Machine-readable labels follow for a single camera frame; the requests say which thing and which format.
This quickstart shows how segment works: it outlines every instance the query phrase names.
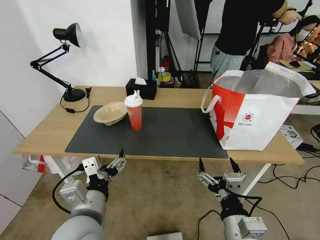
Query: lamp shade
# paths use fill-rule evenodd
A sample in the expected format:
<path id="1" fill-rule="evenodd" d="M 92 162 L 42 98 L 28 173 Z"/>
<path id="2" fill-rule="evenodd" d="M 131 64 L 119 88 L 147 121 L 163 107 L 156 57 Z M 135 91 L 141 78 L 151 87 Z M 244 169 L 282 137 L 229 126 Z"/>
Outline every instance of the lamp shade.
<path id="1" fill-rule="evenodd" d="M 55 28 L 53 35 L 56 39 L 68 40 L 77 47 L 81 47 L 82 45 L 81 29 L 78 23 L 71 24 L 67 29 Z"/>

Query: black desk lamp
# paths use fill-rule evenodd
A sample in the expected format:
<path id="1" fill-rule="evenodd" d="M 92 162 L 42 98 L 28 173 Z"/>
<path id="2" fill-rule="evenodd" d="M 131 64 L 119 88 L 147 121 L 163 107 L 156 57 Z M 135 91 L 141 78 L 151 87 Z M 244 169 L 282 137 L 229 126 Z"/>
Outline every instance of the black desk lamp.
<path id="1" fill-rule="evenodd" d="M 67 102 L 79 101 L 86 96 L 85 92 L 82 89 L 74 89 L 73 87 L 71 87 L 71 83 L 68 83 L 66 81 L 63 81 L 63 80 L 53 76 L 52 74 L 50 74 L 47 71 L 45 71 L 44 69 L 42 69 L 42 66 L 46 65 L 47 63 L 66 54 L 67 52 L 69 52 L 70 45 L 67 43 L 67 40 L 69 42 L 71 42 L 73 45 L 75 45 L 77 47 L 81 47 L 82 37 L 81 37 L 80 26 L 78 23 L 73 23 L 67 29 L 55 28 L 53 30 L 53 36 L 56 39 L 59 39 L 60 42 L 62 43 L 62 45 L 60 47 L 58 47 L 57 49 L 53 50 L 52 52 L 49 52 L 48 54 L 44 55 L 43 57 L 32 61 L 30 63 L 30 65 L 34 69 L 43 73 L 44 75 L 51 78 L 52 80 L 54 80 L 55 82 L 59 83 L 60 85 L 62 85 L 63 87 L 65 87 L 67 89 L 66 92 L 63 94 L 63 99 L 65 101 L 67 101 Z M 59 55 L 57 55 L 53 58 L 45 59 L 46 57 L 50 56 L 51 54 L 55 53 L 56 51 L 58 51 L 60 49 L 63 49 L 64 52 L 60 53 Z"/>

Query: yellow tape roll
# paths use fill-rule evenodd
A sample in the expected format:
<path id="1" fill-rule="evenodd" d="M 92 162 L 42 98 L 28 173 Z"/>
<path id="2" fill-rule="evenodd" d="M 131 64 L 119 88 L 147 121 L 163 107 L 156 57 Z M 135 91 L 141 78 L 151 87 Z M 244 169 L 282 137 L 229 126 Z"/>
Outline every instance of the yellow tape roll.
<path id="1" fill-rule="evenodd" d="M 169 82 L 171 80 L 171 73 L 169 72 L 159 72 L 158 73 L 159 82 Z"/>

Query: beige bowl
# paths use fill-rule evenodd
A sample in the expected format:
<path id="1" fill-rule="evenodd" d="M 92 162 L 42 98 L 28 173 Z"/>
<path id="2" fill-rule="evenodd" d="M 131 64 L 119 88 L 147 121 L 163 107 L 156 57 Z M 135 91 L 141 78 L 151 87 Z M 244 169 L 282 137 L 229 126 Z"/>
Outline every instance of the beige bowl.
<path id="1" fill-rule="evenodd" d="M 99 108 L 93 115 L 93 120 L 96 123 L 111 126 L 123 119 L 127 112 L 127 107 L 123 102 L 113 102 Z"/>

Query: tissue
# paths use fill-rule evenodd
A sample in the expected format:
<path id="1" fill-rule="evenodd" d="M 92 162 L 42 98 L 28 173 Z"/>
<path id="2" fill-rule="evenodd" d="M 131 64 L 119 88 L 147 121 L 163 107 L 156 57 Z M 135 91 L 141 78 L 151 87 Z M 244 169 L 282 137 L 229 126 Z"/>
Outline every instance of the tissue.
<path id="1" fill-rule="evenodd" d="M 139 84 L 139 85 L 147 85 L 146 81 L 143 78 L 136 78 L 136 81 L 134 82 L 135 84 Z"/>

